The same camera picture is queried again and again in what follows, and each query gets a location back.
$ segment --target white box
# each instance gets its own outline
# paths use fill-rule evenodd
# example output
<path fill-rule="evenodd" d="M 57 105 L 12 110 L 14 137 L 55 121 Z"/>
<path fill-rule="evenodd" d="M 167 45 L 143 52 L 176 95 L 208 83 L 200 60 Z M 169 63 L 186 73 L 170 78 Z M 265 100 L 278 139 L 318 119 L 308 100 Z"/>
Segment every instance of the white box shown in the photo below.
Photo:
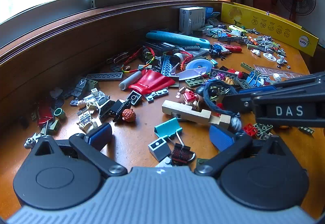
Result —
<path fill-rule="evenodd" d="M 204 26 L 205 8 L 189 7 L 179 9 L 179 30 L 184 34 L 191 34 Z"/>

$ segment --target yellow cardboard box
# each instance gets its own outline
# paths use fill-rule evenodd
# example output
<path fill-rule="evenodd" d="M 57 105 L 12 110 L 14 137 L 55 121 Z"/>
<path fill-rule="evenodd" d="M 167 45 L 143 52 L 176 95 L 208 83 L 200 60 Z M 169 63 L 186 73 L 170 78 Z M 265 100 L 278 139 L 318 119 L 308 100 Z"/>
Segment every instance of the yellow cardboard box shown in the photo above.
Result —
<path fill-rule="evenodd" d="M 264 35 L 284 42 L 306 54 L 314 55 L 318 38 L 302 29 L 298 24 L 242 4 L 222 3 L 221 21 L 248 29 L 255 28 Z"/>

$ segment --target white disc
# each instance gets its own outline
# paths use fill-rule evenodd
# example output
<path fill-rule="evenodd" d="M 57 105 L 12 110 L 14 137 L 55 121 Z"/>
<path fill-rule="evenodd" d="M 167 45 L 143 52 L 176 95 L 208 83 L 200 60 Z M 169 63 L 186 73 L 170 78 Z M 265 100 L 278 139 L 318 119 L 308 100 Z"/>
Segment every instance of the white disc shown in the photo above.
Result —
<path fill-rule="evenodd" d="M 263 53 L 263 56 L 271 61 L 276 61 L 277 59 L 272 55 L 268 53 Z"/>

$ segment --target small screw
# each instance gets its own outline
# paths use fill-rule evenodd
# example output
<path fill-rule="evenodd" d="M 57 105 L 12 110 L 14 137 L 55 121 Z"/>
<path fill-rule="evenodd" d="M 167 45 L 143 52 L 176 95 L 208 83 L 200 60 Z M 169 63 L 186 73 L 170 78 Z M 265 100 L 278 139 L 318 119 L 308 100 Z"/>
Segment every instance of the small screw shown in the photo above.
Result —
<path fill-rule="evenodd" d="M 119 174 L 119 173 L 123 172 L 124 167 L 121 165 L 113 165 L 108 170 L 112 174 Z"/>
<path fill-rule="evenodd" d="M 209 165 L 201 165 L 197 168 L 197 170 L 201 174 L 208 174 L 212 171 L 212 167 Z"/>

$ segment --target gray tube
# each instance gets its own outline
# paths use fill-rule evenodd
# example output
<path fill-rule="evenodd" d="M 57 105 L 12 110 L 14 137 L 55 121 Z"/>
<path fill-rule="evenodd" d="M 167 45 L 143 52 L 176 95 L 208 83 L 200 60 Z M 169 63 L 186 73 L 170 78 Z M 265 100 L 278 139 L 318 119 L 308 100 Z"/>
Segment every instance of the gray tube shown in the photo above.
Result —
<path fill-rule="evenodd" d="M 138 71 L 138 72 L 134 73 L 133 75 L 129 76 L 127 79 L 123 80 L 119 84 L 119 88 L 121 90 L 125 90 L 129 87 L 129 85 L 137 82 L 141 77 L 142 77 L 142 73 L 141 73 L 141 71 Z"/>

